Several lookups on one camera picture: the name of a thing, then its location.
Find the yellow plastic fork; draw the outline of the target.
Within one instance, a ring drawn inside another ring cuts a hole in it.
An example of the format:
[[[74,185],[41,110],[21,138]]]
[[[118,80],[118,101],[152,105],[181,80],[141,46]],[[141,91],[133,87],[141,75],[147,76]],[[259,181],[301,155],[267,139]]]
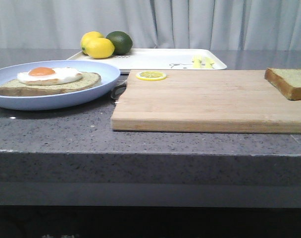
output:
[[[202,56],[201,55],[194,55],[192,58],[193,68],[201,68],[202,63]]]

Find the yellow plastic knife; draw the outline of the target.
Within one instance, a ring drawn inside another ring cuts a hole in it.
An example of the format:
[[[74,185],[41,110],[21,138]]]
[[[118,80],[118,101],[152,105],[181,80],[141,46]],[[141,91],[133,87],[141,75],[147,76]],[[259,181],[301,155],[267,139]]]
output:
[[[208,68],[208,69],[212,69],[213,65],[215,64],[214,60],[209,58],[209,57],[205,57],[204,58],[205,61],[205,65],[204,68]]]

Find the wooden cutting board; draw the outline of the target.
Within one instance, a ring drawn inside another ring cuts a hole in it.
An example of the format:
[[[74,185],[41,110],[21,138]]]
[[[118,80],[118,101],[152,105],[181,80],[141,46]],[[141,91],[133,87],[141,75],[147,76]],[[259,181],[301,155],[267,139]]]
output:
[[[301,101],[286,99],[263,70],[132,70],[111,116],[114,130],[301,134]]]

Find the grey curtain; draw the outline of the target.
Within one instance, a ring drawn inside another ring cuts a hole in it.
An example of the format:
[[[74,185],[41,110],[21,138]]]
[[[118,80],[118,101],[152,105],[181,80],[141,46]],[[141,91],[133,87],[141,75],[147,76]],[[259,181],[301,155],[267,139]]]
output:
[[[76,49],[90,31],[136,48],[301,51],[301,0],[0,0],[0,48]]]

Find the light blue plate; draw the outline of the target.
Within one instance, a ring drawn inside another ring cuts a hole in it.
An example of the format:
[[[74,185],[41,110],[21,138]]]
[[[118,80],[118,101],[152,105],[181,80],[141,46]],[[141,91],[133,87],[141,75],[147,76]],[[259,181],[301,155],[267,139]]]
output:
[[[101,76],[101,83],[90,89],[77,92],[32,96],[32,97],[11,97],[0,96],[0,107],[13,110],[39,111],[61,109],[80,105],[96,98],[99,98],[116,85],[120,76],[120,70],[112,65],[98,61],[83,60],[50,60],[30,62],[13,65],[0,69],[0,85],[16,78],[17,73],[27,72],[39,66],[45,67],[71,67],[79,71],[95,72]]]

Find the fried egg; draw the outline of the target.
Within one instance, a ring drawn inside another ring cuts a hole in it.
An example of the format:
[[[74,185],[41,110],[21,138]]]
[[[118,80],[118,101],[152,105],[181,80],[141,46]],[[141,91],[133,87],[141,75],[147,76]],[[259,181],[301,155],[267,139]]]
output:
[[[17,79],[27,85],[59,85],[74,82],[81,78],[81,72],[69,67],[37,67],[29,72],[20,72],[17,74]]]

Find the white tray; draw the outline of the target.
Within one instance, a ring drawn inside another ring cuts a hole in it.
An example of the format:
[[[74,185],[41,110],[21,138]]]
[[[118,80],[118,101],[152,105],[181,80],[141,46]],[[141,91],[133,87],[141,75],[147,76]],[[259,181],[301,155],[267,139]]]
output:
[[[212,63],[212,69],[226,69],[227,65],[218,59],[212,52],[204,49],[131,49],[122,56],[111,56],[106,59],[94,59],[78,52],[69,60],[88,60],[110,64],[120,69],[121,72],[129,72],[134,69],[193,69],[193,57],[201,56],[201,70],[205,69],[205,59]]]

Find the lemon slice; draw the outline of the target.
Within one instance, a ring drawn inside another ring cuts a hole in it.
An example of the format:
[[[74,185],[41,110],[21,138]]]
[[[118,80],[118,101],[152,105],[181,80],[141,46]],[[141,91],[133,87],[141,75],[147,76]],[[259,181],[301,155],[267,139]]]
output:
[[[136,77],[144,81],[160,81],[164,80],[167,75],[160,71],[141,71],[136,74]]]

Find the yellow lemon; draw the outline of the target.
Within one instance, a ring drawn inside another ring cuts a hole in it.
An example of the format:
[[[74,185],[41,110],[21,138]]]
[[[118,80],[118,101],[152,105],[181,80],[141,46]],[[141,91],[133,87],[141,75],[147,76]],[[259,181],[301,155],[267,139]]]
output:
[[[85,45],[87,55],[95,59],[108,58],[114,53],[114,50],[114,44],[107,38],[92,39]]]
[[[104,35],[102,33],[98,32],[98,31],[91,31],[91,32],[85,33],[82,36],[81,41],[80,41],[80,46],[81,46],[81,49],[82,49],[82,53],[84,55],[87,55],[86,44],[90,40],[97,39],[97,38],[104,38]]]

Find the bread slice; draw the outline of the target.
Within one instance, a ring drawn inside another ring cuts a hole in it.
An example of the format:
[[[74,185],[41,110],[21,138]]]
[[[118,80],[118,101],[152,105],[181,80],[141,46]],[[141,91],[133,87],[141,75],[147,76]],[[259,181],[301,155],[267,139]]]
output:
[[[77,81],[58,85],[27,85],[13,79],[0,85],[0,95],[14,97],[56,95],[89,89],[101,83],[101,76],[98,73],[82,72],[82,75]]]
[[[264,78],[288,100],[301,100],[301,69],[267,68]]]

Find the front yellow lemon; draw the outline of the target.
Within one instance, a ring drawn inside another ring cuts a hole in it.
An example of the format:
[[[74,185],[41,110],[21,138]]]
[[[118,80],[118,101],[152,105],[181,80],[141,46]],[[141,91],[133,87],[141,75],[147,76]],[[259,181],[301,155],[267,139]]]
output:
[[[92,39],[85,45],[87,55],[95,59],[108,58],[114,53],[114,50],[114,44],[107,38]]]

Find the back yellow lemon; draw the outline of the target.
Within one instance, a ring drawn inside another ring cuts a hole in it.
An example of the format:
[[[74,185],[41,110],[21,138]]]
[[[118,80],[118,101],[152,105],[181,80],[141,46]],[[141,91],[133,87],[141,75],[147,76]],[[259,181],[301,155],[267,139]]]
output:
[[[98,31],[91,31],[91,32],[85,33],[82,36],[81,41],[80,41],[80,46],[81,46],[81,49],[82,49],[82,53],[84,55],[87,55],[86,44],[90,40],[97,39],[97,38],[104,38],[104,35],[102,33],[98,32]]]

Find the green lime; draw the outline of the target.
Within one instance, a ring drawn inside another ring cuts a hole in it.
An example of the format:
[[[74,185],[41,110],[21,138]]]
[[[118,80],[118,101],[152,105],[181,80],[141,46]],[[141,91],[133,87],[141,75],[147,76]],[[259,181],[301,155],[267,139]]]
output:
[[[131,50],[133,45],[131,37],[122,31],[110,32],[106,36],[106,38],[109,39],[115,47],[115,50],[113,52],[114,55],[127,54]]]

